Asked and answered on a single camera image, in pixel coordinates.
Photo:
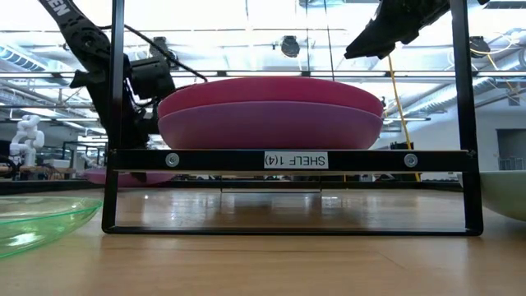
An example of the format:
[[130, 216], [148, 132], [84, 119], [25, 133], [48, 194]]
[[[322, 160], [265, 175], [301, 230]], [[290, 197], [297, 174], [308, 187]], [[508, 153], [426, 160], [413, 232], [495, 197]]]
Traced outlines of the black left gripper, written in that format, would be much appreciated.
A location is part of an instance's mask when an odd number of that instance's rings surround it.
[[170, 75], [170, 68], [163, 58], [152, 57], [130, 62], [130, 95], [139, 99], [152, 99], [147, 103], [137, 103], [134, 99], [123, 101], [123, 147], [146, 148], [150, 135], [158, 134], [159, 120], [157, 108], [159, 101], [172, 94], [176, 88]]

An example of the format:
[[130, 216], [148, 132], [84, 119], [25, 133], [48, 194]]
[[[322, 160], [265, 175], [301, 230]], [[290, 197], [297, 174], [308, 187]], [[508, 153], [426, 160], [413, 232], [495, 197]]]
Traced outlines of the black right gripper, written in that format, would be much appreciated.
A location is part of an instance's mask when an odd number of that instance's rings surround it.
[[376, 19], [367, 23], [346, 48], [344, 57], [382, 59], [394, 50], [397, 40], [410, 44], [421, 28], [433, 24], [449, 10], [449, 0], [380, 0]]

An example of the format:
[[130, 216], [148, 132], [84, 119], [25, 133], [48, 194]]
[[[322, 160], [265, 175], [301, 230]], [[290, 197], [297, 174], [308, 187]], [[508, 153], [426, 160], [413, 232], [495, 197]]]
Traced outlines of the purple plate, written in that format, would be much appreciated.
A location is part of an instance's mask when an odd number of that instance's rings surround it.
[[[131, 173], [121, 172], [118, 176], [119, 187], [148, 187], [165, 183], [173, 178], [170, 173], [146, 172], [146, 180], [140, 181]], [[85, 177], [91, 183], [104, 185], [106, 183], [106, 169], [87, 169]]]
[[159, 120], [172, 149], [366, 150], [381, 126], [379, 116], [360, 109], [301, 102], [206, 105]]

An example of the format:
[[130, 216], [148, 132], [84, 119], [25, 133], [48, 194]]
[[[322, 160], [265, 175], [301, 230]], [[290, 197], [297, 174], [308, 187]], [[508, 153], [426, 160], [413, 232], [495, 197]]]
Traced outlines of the magenta plate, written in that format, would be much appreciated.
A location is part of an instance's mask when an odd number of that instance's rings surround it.
[[162, 118], [173, 112], [213, 104], [291, 101], [333, 104], [380, 117], [383, 105], [355, 86], [302, 76], [253, 76], [195, 84], [176, 90], [157, 108]]

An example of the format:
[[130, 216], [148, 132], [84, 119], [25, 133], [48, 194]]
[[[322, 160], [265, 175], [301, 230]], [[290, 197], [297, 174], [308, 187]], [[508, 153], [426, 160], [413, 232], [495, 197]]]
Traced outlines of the green transparent plate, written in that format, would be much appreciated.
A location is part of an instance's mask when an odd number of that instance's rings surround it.
[[89, 222], [102, 205], [89, 197], [0, 197], [0, 259], [63, 238]]

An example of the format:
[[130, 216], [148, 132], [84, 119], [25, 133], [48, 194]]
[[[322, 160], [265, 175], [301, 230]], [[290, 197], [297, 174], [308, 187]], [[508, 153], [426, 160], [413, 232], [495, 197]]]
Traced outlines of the pale teal plate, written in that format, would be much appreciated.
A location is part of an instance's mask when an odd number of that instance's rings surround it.
[[526, 170], [481, 172], [480, 180], [487, 209], [526, 222]]

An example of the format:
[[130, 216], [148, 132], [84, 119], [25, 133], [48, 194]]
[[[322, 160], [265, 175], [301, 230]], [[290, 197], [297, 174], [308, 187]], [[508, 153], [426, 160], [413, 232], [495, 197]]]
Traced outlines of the wooden background workbench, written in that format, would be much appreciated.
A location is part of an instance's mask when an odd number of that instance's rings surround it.
[[54, 168], [51, 166], [21, 166], [16, 174], [7, 166], [0, 166], [0, 180], [42, 181], [69, 179], [76, 171], [71, 168]]

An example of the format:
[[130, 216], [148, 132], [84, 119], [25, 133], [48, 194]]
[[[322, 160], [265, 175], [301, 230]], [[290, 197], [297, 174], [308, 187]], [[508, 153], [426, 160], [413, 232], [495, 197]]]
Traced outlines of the white humanoid robot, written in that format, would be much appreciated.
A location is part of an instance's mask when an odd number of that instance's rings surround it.
[[38, 129], [41, 118], [38, 115], [24, 115], [17, 123], [16, 135], [9, 145], [9, 156], [15, 164], [33, 167], [36, 151], [44, 146], [45, 135]]

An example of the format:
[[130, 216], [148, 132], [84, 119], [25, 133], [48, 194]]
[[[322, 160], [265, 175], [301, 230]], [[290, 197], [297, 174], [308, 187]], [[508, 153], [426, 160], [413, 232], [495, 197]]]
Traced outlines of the black frame wooden shelf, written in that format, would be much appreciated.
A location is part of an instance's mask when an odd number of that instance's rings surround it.
[[[124, 2], [112, 0], [110, 59], [110, 106], [115, 117], [110, 125], [108, 170], [104, 189], [101, 228], [107, 234], [191, 234], [191, 235], [358, 235], [357, 229], [322, 228], [211, 228], [119, 226], [117, 218], [118, 173], [153, 170], [212, 171], [216, 173], [269, 173], [269, 150], [126, 150], [121, 146], [123, 101]], [[456, 171], [464, 182], [464, 227], [460, 229], [365, 229], [365, 235], [381, 236], [478, 236], [484, 229], [478, 167], [478, 144], [473, 74], [468, 45], [468, 0], [450, 0], [452, 15], [455, 82], [458, 96], [459, 150], [321, 150], [328, 159], [329, 173]]]

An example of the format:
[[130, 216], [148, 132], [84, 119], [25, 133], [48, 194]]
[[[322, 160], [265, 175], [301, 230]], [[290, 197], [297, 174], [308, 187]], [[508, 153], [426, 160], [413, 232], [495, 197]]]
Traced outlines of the long ceiling light rail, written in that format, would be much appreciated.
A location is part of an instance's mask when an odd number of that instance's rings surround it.
[[[0, 78], [73, 78], [74, 72], [0, 72]], [[307, 76], [315, 78], [455, 78], [452, 71], [207, 71], [202, 72], [205, 78], [244, 77], [244, 76]]]

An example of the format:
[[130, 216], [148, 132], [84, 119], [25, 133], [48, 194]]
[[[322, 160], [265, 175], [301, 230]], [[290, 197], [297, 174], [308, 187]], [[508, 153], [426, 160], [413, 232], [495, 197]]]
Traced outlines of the black table frame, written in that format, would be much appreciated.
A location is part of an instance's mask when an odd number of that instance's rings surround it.
[[[103, 185], [83, 180], [0, 182], [0, 196], [36, 192], [100, 189]], [[462, 192], [459, 182], [285, 182], [285, 181], [168, 181], [152, 188], [183, 189], [413, 189]]]

